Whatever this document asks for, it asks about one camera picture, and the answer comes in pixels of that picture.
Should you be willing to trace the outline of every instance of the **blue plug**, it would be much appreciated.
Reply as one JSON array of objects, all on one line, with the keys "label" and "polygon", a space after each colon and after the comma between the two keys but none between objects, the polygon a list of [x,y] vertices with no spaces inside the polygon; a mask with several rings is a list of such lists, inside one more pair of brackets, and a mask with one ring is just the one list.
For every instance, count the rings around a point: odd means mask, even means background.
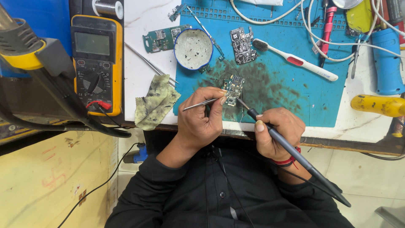
[{"label": "blue plug", "polygon": [[142,163],[148,157],[148,153],[146,152],[146,144],[142,142],[136,146],[139,148],[139,151],[134,154],[134,163]]}]

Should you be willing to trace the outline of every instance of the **person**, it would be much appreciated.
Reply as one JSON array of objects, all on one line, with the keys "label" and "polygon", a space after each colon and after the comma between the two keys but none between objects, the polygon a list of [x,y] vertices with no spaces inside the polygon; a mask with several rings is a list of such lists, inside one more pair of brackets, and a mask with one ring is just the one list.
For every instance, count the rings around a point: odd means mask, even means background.
[{"label": "person", "polygon": [[[296,146],[304,122],[285,108],[258,115],[256,149],[218,147],[212,142],[222,132],[223,91],[197,89],[179,106],[178,132],[156,156],[140,166],[118,199],[105,228],[353,228],[334,200],[309,183],[274,170],[281,169],[322,186],[270,137],[264,123]],[[218,98],[206,117],[205,106],[186,107]]]}]

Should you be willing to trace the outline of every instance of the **green circuit board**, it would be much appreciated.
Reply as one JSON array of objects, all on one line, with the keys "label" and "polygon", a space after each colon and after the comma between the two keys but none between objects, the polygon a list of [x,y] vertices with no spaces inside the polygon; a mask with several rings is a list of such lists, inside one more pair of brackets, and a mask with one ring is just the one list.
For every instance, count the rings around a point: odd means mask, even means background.
[{"label": "green circuit board", "polygon": [[192,27],[189,24],[185,24],[151,31],[146,36],[142,35],[143,44],[146,51],[149,53],[154,53],[161,50],[166,51],[173,49],[175,46],[176,37],[179,35],[179,33],[187,28]]},{"label": "green circuit board", "polygon": [[243,89],[243,84],[245,83],[245,79],[236,75],[231,75],[229,79],[224,79],[224,84],[222,89],[226,89],[228,92],[234,92],[231,96],[228,96],[225,103],[230,106],[235,106],[236,101]]}]

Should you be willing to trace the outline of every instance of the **green cloth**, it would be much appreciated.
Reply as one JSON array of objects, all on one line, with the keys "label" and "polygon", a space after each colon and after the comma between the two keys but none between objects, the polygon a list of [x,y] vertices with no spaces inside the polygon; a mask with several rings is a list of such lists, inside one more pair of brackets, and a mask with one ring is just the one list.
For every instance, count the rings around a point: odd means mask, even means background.
[{"label": "green cloth", "polygon": [[169,84],[169,75],[155,75],[146,97],[136,97],[135,124],[150,131],[160,124],[181,96]]}]

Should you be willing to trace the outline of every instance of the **multimeter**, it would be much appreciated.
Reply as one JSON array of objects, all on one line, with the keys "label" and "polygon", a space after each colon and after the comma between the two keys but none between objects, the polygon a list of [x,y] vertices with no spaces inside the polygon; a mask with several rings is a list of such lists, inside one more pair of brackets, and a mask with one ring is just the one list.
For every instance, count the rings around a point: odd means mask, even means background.
[{"label": "multimeter", "polygon": [[[92,101],[111,105],[109,116],[121,113],[122,26],[113,19],[75,15],[70,27],[73,64],[76,69],[75,92],[87,106]],[[89,114],[104,114],[93,105]]]}]

